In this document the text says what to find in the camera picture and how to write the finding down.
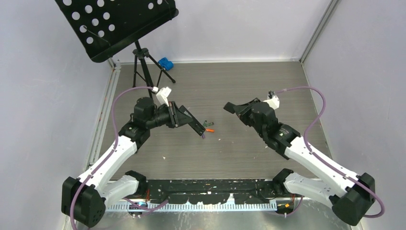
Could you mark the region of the black remote control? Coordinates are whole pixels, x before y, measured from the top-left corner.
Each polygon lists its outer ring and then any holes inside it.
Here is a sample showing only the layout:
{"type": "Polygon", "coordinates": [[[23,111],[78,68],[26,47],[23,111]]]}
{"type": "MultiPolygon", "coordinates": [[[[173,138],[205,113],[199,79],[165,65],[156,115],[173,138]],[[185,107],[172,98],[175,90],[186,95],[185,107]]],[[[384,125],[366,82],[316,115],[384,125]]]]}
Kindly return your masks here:
{"type": "Polygon", "coordinates": [[[190,117],[192,119],[192,121],[190,121],[188,123],[188,125],[199,135],[202,136],[202,134],[204,134],[205,132],[205,127],[189,112],[185,111],[184,114],[186,114],[188,117],[190,117]]]}

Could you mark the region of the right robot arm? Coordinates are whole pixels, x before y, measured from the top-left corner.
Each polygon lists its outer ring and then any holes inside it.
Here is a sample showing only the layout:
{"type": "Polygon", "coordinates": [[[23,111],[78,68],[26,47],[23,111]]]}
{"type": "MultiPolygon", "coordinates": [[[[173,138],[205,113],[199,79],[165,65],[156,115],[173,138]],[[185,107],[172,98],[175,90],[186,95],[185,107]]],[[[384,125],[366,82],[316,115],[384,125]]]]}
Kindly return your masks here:
{"type": "Polygon", "coordinates": [[[235,114],[243,124],[255,129],[264,143],[285,159],[295,160],[318,177],[318,180],[283,169],[274,178],[278,196],[303,195],[332,209],[343,222],[356,226],[374,204],[375,179],[368,173],[358,175],[331,160],[314,147],[307,148],[304,137],[291,126],[278,121],[278,100],[258,98],[224,109],[235,114]]]}

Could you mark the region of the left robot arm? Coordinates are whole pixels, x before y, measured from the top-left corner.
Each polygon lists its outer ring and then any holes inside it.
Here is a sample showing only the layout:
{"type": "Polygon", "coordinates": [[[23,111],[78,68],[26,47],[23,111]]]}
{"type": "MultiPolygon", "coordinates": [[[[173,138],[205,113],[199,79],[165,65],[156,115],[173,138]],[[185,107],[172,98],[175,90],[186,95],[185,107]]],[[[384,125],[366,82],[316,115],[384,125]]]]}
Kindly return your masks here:
{"type": "Polygon", "coordinates": [[[153,128],[178,128],[189,125],[199,136],[205,127],[186,109],[175,102],[157,106],[149,97],[139,98],[130,120],[117,133],[117,139],[108,150],[83,174],[68,177],[62,184],[61,211],[73,222],[88,228],[96,226],[106,208],[132,195],[142,198],[147,192],[146,177],[128,171],[118,181],[109,183],[124,162],[137,153],[150,137],[153,128]]]}

